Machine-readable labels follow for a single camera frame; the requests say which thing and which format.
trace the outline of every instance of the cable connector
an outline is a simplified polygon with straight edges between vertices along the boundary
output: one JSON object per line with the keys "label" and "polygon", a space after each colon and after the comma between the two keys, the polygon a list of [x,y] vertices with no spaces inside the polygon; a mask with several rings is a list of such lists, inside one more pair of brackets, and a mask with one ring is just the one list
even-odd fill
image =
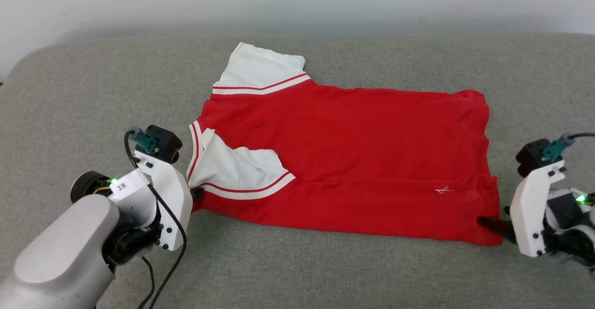
{"label": "cable connector", "polygon": [[159,152],[159,148],[157,148],[157,140],[149,135],[149,133],[146,131],[143,132],[139,127],[132,127],[130,128],[130,131],[134,131],[134,133],[130,135],[130,139],[134,140],[134,142],[136,142],[140,148],[145,150],[147,154]]}
{"label": "cable connector", "polygon": [[574,138],[569,133],[565,133],[564,135],[561,135],[560,138],[554,140],[547,148],[543,150],[543,158],[549,162],[552,162],[556,160],[557,157],[559,157],[562,152],[572,144],[574,144]]}

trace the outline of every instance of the black cable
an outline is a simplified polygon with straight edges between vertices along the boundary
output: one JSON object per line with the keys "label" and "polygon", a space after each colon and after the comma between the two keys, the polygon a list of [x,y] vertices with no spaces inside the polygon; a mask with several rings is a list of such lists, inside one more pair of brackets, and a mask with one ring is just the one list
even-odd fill
{"label": "black cable", "polygon": [[595,137],[595,132],[582,132],[568,136],[569,139],[575,139],[577,137]]}
{"label": "black cable", "polygon": [[143,262],[145,262],[145,264],[147,264],[147,266],[149,267],[149,273],[151,274],[151,292],[149,293],[149,295],[140,303],[139,305],[139,309],[143,309],[145,307],[145,304],[147,304],[147,302],[149,302],[149,300],[151,299],[151,296],[153,296],[153,293],[155,292],[155,275],[153,275],[153,266],[151,266],[151,263],[149,262],[149,260],[147,260],[147,258],[145,258],[144,256],[141,258],[143,260]]}
{"label": "black cable", "polygon": [[[134,131],[126,131],[125,139],[124,139],[124,148],[126,149],[126,154],[128,155],[128,159],[130,159],[130,163],[132,163],[132,166],[134,166],[136,169],[138,169],[139,166],[136,163],[136,161],[134,161],[134,156],[132,155],[132,152],[130,151],[130,144],[128,143],[128,137],[130,137],[130,135],[132,135],[133,133],[134,133]],[[157,199],[157,201],[159,201],[159,203],[167,211],[167,213],[170,214],[170,217],[172,218],[172,220],[174,220],[174,223],[176,224],[178,229],[180,229],[180,234],[182,235],[182,249],[180,251],[180,254],[178,255],[178,258],[176,259],[176,262],[174,262],[172,269],[170,269],[169,273],[167,273],[167,275],[165,276],[165,279],[163,279],[161,286],[159,286],[159,289],[157,290],[157,293],[155,294],[155,298],[153,298],[153,301],[151,301],[151,305],[149,306],[149,309],[152,309],[153,306],[155,305],[155,302],[157,302],[157,299],[159,298],[161,291],[165,287],[165,284],[170,280],[170,277],[172,276],[172,274],[174,274],[176,267],[178,267],[178,265],[180,264],[180,261],[182,260],[182,257],[184,256],[184,253],[185,253],[188,239],[185,235],[184,227],[182,226],[182,224],[180,223],[178,218],[174,215],[174,212],[172,212],[170,207],[165,203],[165,201],[163,201],[163,199],[161,198],[159,193],[157,193],[157,191],[155,190],[153,185],[149,184],[147,187],[149,188],[149,190],[151,190],[151,193],[153,193],[153,195],[155,195],[155,198]]]}

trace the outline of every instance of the white stripe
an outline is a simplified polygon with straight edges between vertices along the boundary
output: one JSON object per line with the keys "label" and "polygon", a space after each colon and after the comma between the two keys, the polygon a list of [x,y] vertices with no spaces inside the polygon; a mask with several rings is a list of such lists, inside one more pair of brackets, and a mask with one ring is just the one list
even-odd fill
{"label": "white stripe", "polygon": [[207,192],[214,193],[215,195],[217,195],[219,197],[225,197],[227,199],[254,200],[254,199],[262,199],[263,197],[268,197],[268,196],[280,191],[281,188],[287,186],[287,184],[289,184],[289,182],[291,182],[295,178],[296,177],[293,174],[289,173],[285,177],[283,177],[283,179],[279,180],[279,182],[274,184],[274,186],[271,186],[271,187],[265,189],[264,191],[259,191],[259,192],[228,192],[228,191],[222,191],[219,188],[210,186],[210,184],[203,184],[201,187],[204,188],[204,190]]}
{"label": "white stripe", "polygon": [[[192,129],[192,125],[196,129],[196,133],[198,133],[198,138],[194,134],[194,129]],[[200,158],[200,156],[202,155],[203,146],[202,146],[202,143],[200,143],[200,135],[202,135],[202,133],[200,132],[200,125],[198,125],[198,121],[192,122],[192,124],[188,125],[188,127],[190,128],[190,133],[192,135],[192,158],[190,159],[190,163],[188,164],[188,169],[186,170],[186,177],[188,178],[188,181],[190,181],[190,170],[192,168],[192,164],[194,163],[194,159],[196,157]],[[196,140],[197,139],[198,139],[198,145],[200,146],[200,148],[198,150],[198,154],[196,154]]]}
{"label": "white stripe", "polygon": [[299,83],[302,83],[306,80],[310,80],[310,76],[305,75],[305,76],[301,76],[299,78],[295,78],[295,79],[291,79],[288,82],[284,82],[281,83],[275,87],[270,87],[270,88],[266,88],[266,89],[221,89],[221,88],[214,88],[213,89],[213,94],[227,94],[227,95],[231,95],[231,94],[256,94],[256,95],[264,95],[264,94],[269,94],[269,93],[274,93],[276,91],[281,91],[281,89],[285,89],[287,87],[291,87],[294,85],[297,85]]}

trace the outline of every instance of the red fabric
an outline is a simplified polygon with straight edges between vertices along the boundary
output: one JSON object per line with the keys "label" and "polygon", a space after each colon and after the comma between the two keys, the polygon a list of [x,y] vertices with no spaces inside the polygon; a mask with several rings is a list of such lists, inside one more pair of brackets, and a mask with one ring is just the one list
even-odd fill
{"label": "red fabric", "polygon": [[500,245],[484,96],[340,89],[312,80],[266,95],[217,95],[198,118],[230,148],[274,150],[296,176],[269,197],[206,192],[200,209],[272,226]]}

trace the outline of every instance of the yellow wire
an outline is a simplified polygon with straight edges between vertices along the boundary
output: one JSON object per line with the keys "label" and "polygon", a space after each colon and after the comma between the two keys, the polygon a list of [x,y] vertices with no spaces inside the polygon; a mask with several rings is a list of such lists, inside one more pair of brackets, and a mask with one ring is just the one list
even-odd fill
{"label": "yellow wire", "polygon": [[96,194],[98,191],[104,191],[106,189],[109,189],[109,187],[99,187],[98,189],[95,189],[95,192],[93,192],[93,194]]}

